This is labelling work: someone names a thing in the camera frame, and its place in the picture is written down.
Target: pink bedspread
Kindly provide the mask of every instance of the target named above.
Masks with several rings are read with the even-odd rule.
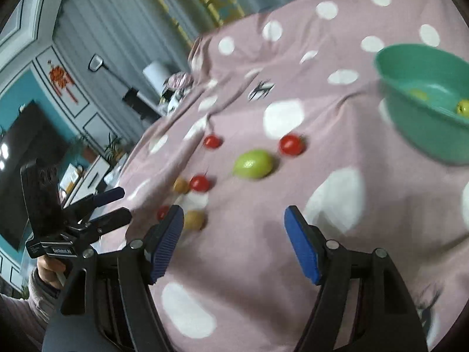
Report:
[[[387,249],[429,346],[447,333],[469,298],[469,167],[429,159],[390,122],[372,63],[404,42],[469,59],[469,30],[451,0],[296,0],[196,42],[195,88],[142,137],[120,178],[126,197],[109,207],[128,207],[134,220],[103,240],[115,250],[125,234],[142,236],[163,204],[206,210],[205,229],[183,234],[151,287],[179,351],[295,348],[318,288],[283,226],[292,204],[349,249]],[[212,131],[224,143],[210,151],[201,142]],[[290,131],[307,138],[297,158],[277,152]],[[278,155],[277,171],[232,176],[235,159],[255,148]],[[205,173],[215,181],[207,194],[172,193],[179,175]]]

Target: person's hand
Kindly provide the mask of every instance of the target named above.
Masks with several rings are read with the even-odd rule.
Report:
[[[39,278],[44,283],[51,285],[53,288],[61,290],[62,284],[57,277],[57,273],[64,273],[66,270],[66,266],[56,260],[55,258],[51,258],[48,255],[43,255],[38,258],[38,272]]]

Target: green plastic basin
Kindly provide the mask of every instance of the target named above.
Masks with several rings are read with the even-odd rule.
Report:
[[[426,45],[399,44],[381,50],[375,67],[402,135],[437,160],[469,164],[469,119],[456,114],[469,99],[469,64]]]

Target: red tomato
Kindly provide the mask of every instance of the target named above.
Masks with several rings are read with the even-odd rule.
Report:
[[[221,139],[218,136],[215,135],[208,135],[204,140],[203,140],[203,146],[205,148],[209,148],[211,150],[214,150],[221,146]]]
[[[192,190],[196,192],[208,192],[210,189],[210,181],[204,175],[196,175],[189,182]]]
[[[280,139],[280,152],[288,156],[298,156],[304,151],[304,141],[298,135],[288,134]]]
[[[158,221],[163,221],[163,219],[166,217],[166,215],[168,214],[168,210],[169,210],[169,206],[168,205],[164,205],[162,206],[160,209],[158,209],[158,211],[156,212],[156,219]]]

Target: teal wall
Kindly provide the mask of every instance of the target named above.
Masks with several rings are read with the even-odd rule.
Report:
[[[67,141],[71,141],[75,135],[55,110],[44,91],[39,86],[36,78],[29,70],[23,74],[0,98],[0,125],[8,130],[18,117],[18,109],[22,104],[28,104],[31,101],[38,104],[44,114],[48,117],[52,125],[57,129],[58,133]],[[0,248],[15,261],[21,262],[23,251],[17,251],[12,248],[0,236]]]

